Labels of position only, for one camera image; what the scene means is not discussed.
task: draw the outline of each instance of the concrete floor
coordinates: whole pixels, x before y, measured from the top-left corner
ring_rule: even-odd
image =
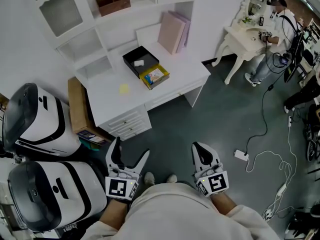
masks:
[[[153,172],[156,183],[164,182],[174,173],[178,180],[193,184],[195,168],[191,144],[194,141],[205,143],[218,152],[227,170],[230,188],[226,193],[237,204],[246,205],[262,214],[273,202],[276,192],[286,179],[284,172],[279,170],[280,159],[271,153],[263,154],[257,159],[254,171],[247,173],[247,163],[235,158],[234,151],[245,151],[250,136],[264,133],[262,96],[278,75],[270,75],[261,85],[253,88],[244,79],[244,73],[250,72],[255,65],[247,62],[233,76],[230,84],[225,85],[224,79],[234,62],[234,57],[228,57],[215,68],[207,66],[211,76],[194,108],[181,96],[149,111],[152,129],[122,143],[122,160],[133,165],[141,153],[149,148],[150,157],[142,173]],[[283,102],[299,89],[295,78],[285,84],[282,77],[274,89],[265,95],[264,114],[268,133],[250,141],[248,154],[252,162],[255,154],[272,150],[294,168],[295,158],[289,152],[287,142],[288,115],[284,113]],[[302,115],[309,107],[304,106],[300,106]],[[306,207],[317,200],[319,191],[315,187],[317,183],[313,182],[315,175],[306,176],[310,164],[305,159],[303,128],[300,121],[293,123],[290,130],[292,151],[297,155],[297,169],[285,191],[281,209],[287,206]],[[275,217],[269,224],[283,237],[290,217]]]

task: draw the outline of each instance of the power strip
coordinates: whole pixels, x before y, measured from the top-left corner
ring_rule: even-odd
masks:
[[[249,155],[246,154],[245,152],[240,151],[239,149],[237,149],[234,152],[234,157],[239,158],[239,159],[241,159],[243,161],[248,161],[248,159],[249,159]]]

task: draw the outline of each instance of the pink book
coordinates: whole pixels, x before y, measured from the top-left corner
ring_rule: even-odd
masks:
[[[172,55],[177,52],[186,23],[165,12],[162,18],[158,43]]]
[[[187,39],[188,39],[188,34],[189,34],[191,21],[188,20],[187,18],[183,17],[182,15],[180,15],[179,13],[177,13],[175,11],[169,11],[169,13],[172,14],[173,16],[175,16],[176,18],[182,20],[185,23],[185,27],[184,27],[184,30],[182,32],[182,36],[181,36],[178,48],[176,49],[176,52],[180,53],[182,47],[186,47],[187,46]]]

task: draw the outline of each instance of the shoe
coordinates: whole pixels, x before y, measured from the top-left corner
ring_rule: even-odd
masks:
[[[171,174],[169,178],[166,180],[166,183],[177,183],[178,178],[175,174]]]
[[[245,73],[244,74],[244,77],[245,77],[245,79],[253,86],[253,87],[256,87],[257,86],[257,84],[255,83],[255,82],[252,82],[251,81],[251,75],[249,74],[249,73]]]
[[[143,178],[143,182],[145,185],[155,185],[155,176],[153,175],[152,172],[147,172],[145,175],[144,175],[144,178]]]
[[[288,114],[288,113],[289,113],[289,109],[287,109],[287,107],[286,107],[286,106],[284,106],[284,107],[283,107],[283,109],[284,109],[284,112],[285,112],[286,114]]]

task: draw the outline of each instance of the cardboard box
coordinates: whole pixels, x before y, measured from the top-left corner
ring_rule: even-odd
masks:
[[[96,127],[85,87],[77,78],[68,81],[70,118],[72,131],[81,138],[98,145],[112,142],[115,137]]]
[[[96,0],[101,16],[131,7],[130,0]]]

